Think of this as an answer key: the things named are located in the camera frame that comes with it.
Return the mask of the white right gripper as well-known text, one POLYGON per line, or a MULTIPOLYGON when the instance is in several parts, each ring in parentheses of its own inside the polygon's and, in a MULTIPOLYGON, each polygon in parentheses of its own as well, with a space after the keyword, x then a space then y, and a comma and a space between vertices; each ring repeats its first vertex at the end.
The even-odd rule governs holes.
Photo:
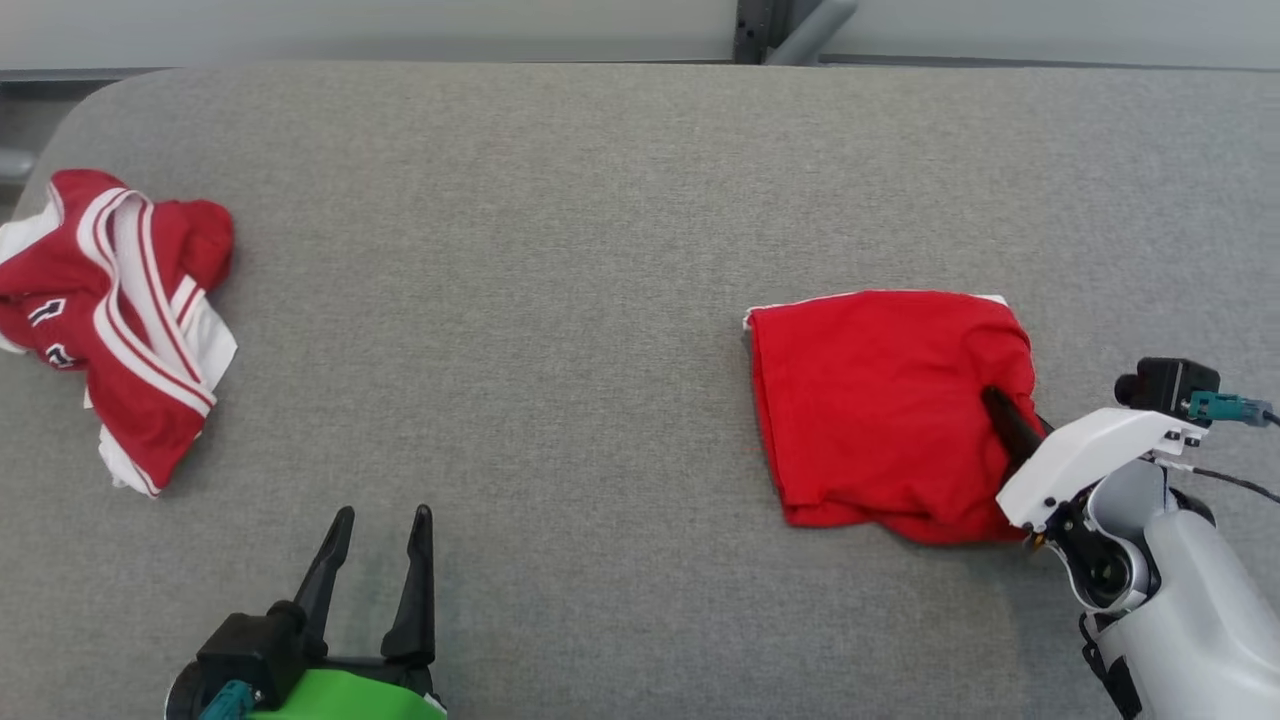
POLYGON ((1152 452, 1178 456, 1210 433, 1162 413, 1102 407, 1048 434, 1042 416, 1028 420, 1000 387, 984 387, 982 402, 1015 471, 996 501, 1011 525, 1036 533, 1060 503, 1126 462, 1152 452))

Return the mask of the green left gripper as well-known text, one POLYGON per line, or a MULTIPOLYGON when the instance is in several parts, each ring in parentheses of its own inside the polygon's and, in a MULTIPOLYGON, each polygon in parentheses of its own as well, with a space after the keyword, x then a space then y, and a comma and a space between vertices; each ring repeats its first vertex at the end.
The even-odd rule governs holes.
MULTIPOLYGON (((340 507, 305 573, 294 603, 305 615, 303 647, 325 657, 326 621, 337 574, 346 564, 355 509, 340 507)), ((406 553, 408 569, 396 619, 381 639, 384 659, 324 659, 275 679, 264 661, 244 670, 244 682, 262 698, 248 719, 445 719, 435 697, 430 665, 436 657, 434 521, 429 505, 413 515, 406 553)))

